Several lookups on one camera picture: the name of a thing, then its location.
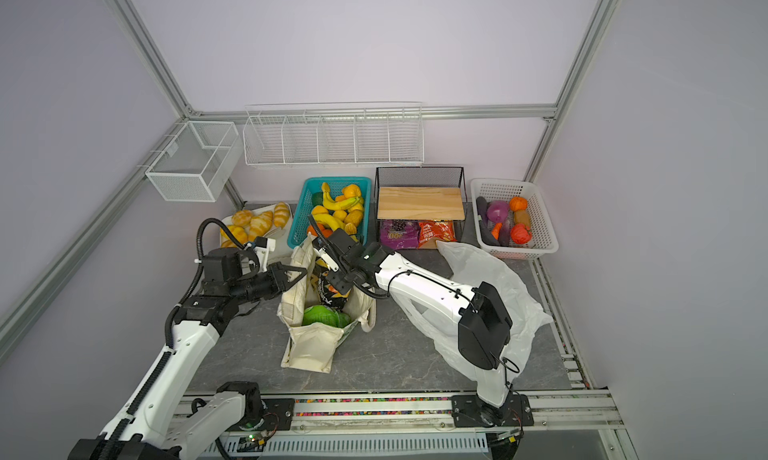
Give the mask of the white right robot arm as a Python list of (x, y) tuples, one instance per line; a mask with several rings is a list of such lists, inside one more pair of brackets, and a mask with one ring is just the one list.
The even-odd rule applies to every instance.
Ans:
[(513, 320), (498, 290), (488, 282), (456, 283), (373, 242), (355, 242), (342, 230), (312, 239), (314, 253), (328, 265), (327, 279), (341, 293), (356, 288), (375, 299), (415, 303), (448, 323), (452, 347), (475, 373), (476, 393), (453, 398), (459, 426), (523, 425), (522, 396), (514, 393), (510, 371), (519, 368), (503, 354)]

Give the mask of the yellow black chips bag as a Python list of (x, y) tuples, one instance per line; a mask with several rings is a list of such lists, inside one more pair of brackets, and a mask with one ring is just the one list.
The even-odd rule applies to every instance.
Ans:
[(346, 306), (349, 293), (341, 294), (329, 281), (331, 270), (322, 259), (317, 259), (314, 264), (311, 285), (317, 293), (320, 304), (336, 311), (342, 311)]

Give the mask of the beige canvas tote bag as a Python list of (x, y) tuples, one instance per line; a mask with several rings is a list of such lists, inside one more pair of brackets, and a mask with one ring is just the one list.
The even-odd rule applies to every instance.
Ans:
[(311, 285), (315, 261), (312, 235), (293, 250), (290, 266), (305, 267), (307, 275), (296, 286), (281, 296), (277, 311), (279, 320), (288, 328), (289, 340), (281, 359), (283, 368), (319, 373), (331, 371), (334, 354), (355, 328), (368, 333), (376, 321), (376, 300), (353, 289), (342, 312), (351, 318), (345, 328), (333, 328), (315, 323), (302, 325), (304, 311), (313, 305), (321, 305)]

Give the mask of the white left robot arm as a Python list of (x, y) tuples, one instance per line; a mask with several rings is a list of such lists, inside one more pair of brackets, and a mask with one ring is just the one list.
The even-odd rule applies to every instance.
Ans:
[(240, 316), (246, 303), (288, 292), (307, 274), (302, 267), (264, 265), (264, 239), (238, 240), (217, 218), (196, 232), (196, 271), (164, 322), (164, 345), (140, 385), (93, 439), (79, 440), (72, 459), (196, 459), (233, 426), (256, 429), (269, 414), (257, 383), (229, 381), (176, 430), (174, 413), (202, 361)]

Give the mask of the green snack bag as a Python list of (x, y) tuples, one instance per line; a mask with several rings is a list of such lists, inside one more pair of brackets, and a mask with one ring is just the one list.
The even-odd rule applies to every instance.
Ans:
[(345, 328), (351, 323), (351, 318), (346, 313), (325, 305), (313, 305), (304, 311), (302, 325), (308, 326), (315, 323), (333, 328)]

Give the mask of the white plastic grocery bag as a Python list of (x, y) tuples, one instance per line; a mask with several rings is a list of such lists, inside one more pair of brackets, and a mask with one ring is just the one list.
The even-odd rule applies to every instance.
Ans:
[[(519, 276), (501, 260), (487, 252), (464, 243), (440, 242), (437, 250), (448, 262), (456, 283), (477, 286), (480, 282), (492, 284), (499, 292), (512, 320), (511, 339), (504, 348), (506, 358), (517, 364), (519, 371), (508, 373), (514, 380), (525, 366), (532, 341), (539, 327), (552, 321), (541, 305), (529, 295)], [(394, 300), (405, 312), (411, 323), (434, 341), (436, 350), (446, 362), (467, 378), (475, 381), (475, 373), (468, 362), (452, 349), (456, 335), (448, 330), (448, 323), (439, 320), (415, 303)]]

